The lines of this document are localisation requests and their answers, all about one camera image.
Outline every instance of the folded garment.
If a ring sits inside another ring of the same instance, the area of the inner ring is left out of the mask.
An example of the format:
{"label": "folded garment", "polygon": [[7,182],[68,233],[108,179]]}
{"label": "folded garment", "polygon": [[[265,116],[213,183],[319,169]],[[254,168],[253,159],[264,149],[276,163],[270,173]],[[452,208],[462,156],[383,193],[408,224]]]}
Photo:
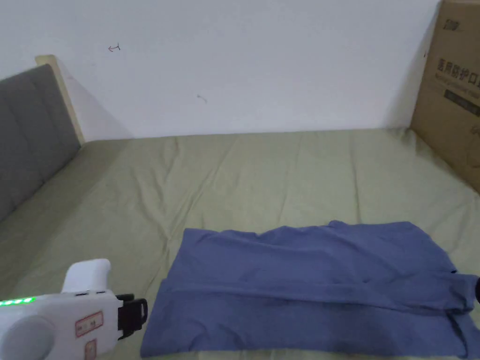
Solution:
{"label": "folded garment", "polygon": [[480,357],[469,312],[479,278],[408,222],[186,229],[162,282],[142,357],[296,348]]}

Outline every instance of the headboard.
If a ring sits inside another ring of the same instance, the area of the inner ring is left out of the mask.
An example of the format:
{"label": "headboard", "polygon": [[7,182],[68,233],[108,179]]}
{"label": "headboard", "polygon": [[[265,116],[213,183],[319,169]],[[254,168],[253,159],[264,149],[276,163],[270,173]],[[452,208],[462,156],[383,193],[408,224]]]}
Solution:
{"label": "headboard", "polygon": [[0,221],[80,149],[52,67],[0,81]]}

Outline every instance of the white wall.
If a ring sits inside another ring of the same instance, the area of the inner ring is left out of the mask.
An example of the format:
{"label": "white wall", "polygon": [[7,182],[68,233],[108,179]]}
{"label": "white wall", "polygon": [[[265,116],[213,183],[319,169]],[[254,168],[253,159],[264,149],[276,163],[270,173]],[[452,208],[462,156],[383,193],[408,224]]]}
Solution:
{"label": "white wall", "polygon": [[408,125],[438,1],[4,1],[0,76],[55,54],[87,140]]}

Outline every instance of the wooden bed frame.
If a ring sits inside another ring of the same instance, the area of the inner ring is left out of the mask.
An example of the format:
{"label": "wooden bed frame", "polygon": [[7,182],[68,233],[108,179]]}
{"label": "wooden bed frame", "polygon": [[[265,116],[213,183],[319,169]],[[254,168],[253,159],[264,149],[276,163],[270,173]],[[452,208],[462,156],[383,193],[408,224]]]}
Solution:
{"label": "wooden bed frame", "polygon": [[55,57],[55,55],[38,55],[35,57],[35,62],[38,66],[48,64],[52,67],[55,79],[57,79],[57,83],[63,97],[63,101],[67,106],[68,114],[70,115],[70,119],[72,120],[73,128],[75,129],[75,133],[77,134],[78,141],[80,142],[80,145],[83,145],[85,143],[85,138],[82,133],[82,129],[80,128],[80,124],[78,123],[75,110],[73,109],[72,100],[68,95],[67,86],[65,86],[65,82],[63,81],[57,58]]}

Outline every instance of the green bed sheet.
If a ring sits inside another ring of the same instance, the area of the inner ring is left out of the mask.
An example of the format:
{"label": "green bed sheet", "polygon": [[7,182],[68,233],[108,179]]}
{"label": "green bed sheet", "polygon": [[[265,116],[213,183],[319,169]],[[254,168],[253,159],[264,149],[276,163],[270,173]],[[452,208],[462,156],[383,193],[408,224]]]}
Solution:
{"label": "green bed sheet", "polygon": [[[186,227],[411,221],[480,275],[480,197],[410,130],[198,135],[87,143],[0,224],[0,298],[59,292],[108,258],[110,288],[153,305]],[[472,313],[480,325],[480,311]],[[139,359],[144,330],[105,359]],[[339,359],[276,349],[171,359]]]}

